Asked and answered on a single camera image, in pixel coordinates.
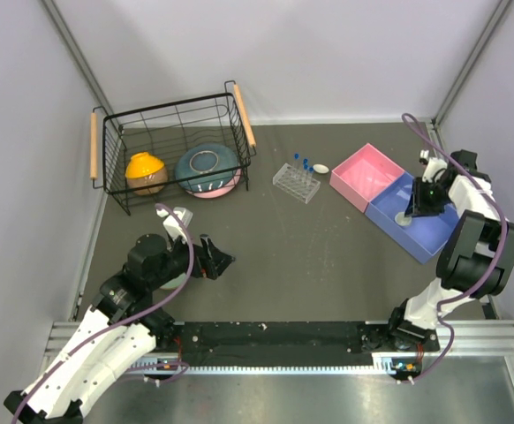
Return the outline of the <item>small white cup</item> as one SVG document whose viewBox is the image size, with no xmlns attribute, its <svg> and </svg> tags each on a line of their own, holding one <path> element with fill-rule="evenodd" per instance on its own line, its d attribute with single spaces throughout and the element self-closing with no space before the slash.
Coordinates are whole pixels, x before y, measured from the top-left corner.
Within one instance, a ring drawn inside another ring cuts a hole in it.
<svg viewBox="0 0 514 424">
<path fill-rule="evenodd" d="M 405 212 L 399 212 L 395 215 L 394 218 L 397 225 L 401 227 L 407 227 L 412 223 L 412 217 L 407 216 Z"/>
</svg>

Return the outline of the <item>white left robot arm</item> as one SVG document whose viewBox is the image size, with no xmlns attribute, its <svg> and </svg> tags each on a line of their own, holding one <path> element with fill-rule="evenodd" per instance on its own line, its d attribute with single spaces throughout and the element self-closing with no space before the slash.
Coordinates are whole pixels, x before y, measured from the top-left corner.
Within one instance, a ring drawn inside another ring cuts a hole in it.
<svg viewBox="0 0 514 424">
<path fill-rule="evenodd" d="M 83 422 L 132 364 L 176 342 L 175 321 L 154 306 L 154 291 L 189 277 L 216 280 L 234 261 L 207 235 L 192 246 L 183 237 L 141 236 L 44 374 L 11 392 L 4 407 L 21 423 Z"/>
</svg>

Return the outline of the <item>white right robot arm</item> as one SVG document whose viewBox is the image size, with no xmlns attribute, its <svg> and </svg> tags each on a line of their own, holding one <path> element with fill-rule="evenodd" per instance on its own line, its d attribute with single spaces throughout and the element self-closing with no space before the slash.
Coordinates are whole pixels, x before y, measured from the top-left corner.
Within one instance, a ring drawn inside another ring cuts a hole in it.
<svg viewBox="0 0 514 424">
<path fill-rule="evenodd" d="M 452 206 L 455 229 L 436 265 L 435 279 L 406 299 L 389 318 L 389 343 L 404 350 L 423 345 L 440 320 L 456 307 L 503 291 L 514 267 L 514 223 L 495 203 L 491 179 L 478 170 L 477 155 L 467 150 L 449 160 L 420 152 L 424 172 L 412 182 L 405 211 L 395 221 L 406 226 L 418 217 L 437 216 Z"/>
</svg>

